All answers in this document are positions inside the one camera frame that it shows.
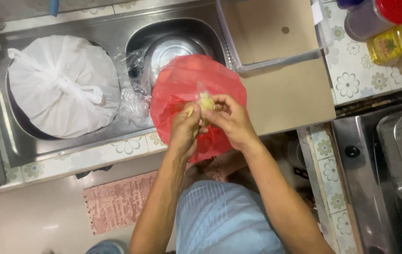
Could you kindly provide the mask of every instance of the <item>stainless steel sink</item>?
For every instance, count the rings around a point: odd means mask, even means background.
[[[110,125],[95,132],[72,139],[59,139],[31,124],[9,89],[7,68],[12,60],[8,58],[6,49],[22,50],[36,38],[54,34],[86,38],[102,46],[112,57],[118,47],[129,53],[163,36],[183,35],[204,45],[207,54],[231,68],[229,52],[212,1],[195,1],[0,34],[3,46],[0,61],[0,124],[12,167],[155,131],[152,125],[137,128],[116,117]]]

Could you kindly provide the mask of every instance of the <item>stainless steel stove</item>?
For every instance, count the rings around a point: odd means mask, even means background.
[[[345,189],[366,254],[402,253],[402,166],[394,163],[397,158],[387,153],[377,131],[380,120],[401,111],[399,104],[333,121]]]

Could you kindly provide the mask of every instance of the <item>metal bowl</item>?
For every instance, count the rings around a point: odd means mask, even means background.
[[[203,54],[205,51],[195,41],[183,36],[165,36],[153,42],[145,54],[145,68],[150,68],[151,85],[154,86],[162,67],[176,56]]]

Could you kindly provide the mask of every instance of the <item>white container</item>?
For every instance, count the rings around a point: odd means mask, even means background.
[[[255,70],[255,69],[270,67],[270,66],[277,66],[280,64],[288,64],[289,61],[290,61],[290,63],[294,63],[297,61],[303,61],[303,57],[307,57],[313,53],[319,52],[320,50],[332,45],[334,42],[333,34],[328,25],[328,20],[326,18],[327,15],[325,13],[325,8],[323,7],[322,2],[318,1],[318,0],[311,0],[311,5],[318,4],[320,7],[320,11],[322,13],[322,20],[315,25],[318,48],[298,54],[298,55],[294,55],[294,56],[280,57],[280,58],[276,58],[276,59],[272,59],[272,60],[260,61],[260,62],[255,62],[255,63],[251,63],[251,64],[242,64],[242,62],[240,61],[240,58],[238,56],[236,47],[234,46],[234,42],[232,40],[231,33],[229,32],[228,25],[226,23],[225,15],[224,15],[222,7],[221,7],[221,1],[223,1],[223,0],[216,0],[216,1],[217,1],[217,13],[218,13],[218,17],[220,19],[220,24],[223,29],[223,33],[225,35],[226,44],[228,45],[229,52],[231,54],[232,63],[235,67],[236,72],[238,72],[238,73],[243,73],[243,72],[247,72],[247,71],[251,71],[251,70]]]

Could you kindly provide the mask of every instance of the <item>light blue shorts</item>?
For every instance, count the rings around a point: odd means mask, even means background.
[[[183,191],[176,212],[178,254],[284,254],[259,194],[212,180]]]

